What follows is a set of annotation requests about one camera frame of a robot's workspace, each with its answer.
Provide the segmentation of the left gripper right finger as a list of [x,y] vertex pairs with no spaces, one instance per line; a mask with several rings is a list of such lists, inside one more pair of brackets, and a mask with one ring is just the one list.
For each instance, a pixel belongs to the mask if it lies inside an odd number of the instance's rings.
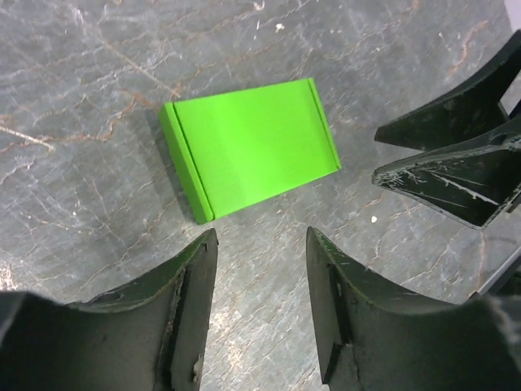
[[426,297],[306,234],[322,383],[332,390],[517,390],[520,255],[460,305]]

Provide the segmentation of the green paper box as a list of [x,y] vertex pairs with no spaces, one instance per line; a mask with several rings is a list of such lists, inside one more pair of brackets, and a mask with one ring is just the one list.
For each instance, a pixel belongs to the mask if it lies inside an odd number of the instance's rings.
[[199,224],[341,167],[311,78],[167,102],[158,117]]

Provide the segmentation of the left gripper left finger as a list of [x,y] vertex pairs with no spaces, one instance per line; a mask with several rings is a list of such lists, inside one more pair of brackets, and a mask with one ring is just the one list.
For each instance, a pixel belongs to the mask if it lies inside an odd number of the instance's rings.
[[2,389],[199,389],[217,255],[211,229],[90,301],[2,292]]

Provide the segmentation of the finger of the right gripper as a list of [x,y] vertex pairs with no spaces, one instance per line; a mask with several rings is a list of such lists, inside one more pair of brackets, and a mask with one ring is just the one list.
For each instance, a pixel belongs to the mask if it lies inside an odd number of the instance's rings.
[[380,126],[374,140],[429,152],[478,137],[520,114],[501,97],[520,72],[520,31],[474,75],[420,108]]
[[520,195],[520,123],[379,167],[372,183],[482,229]]

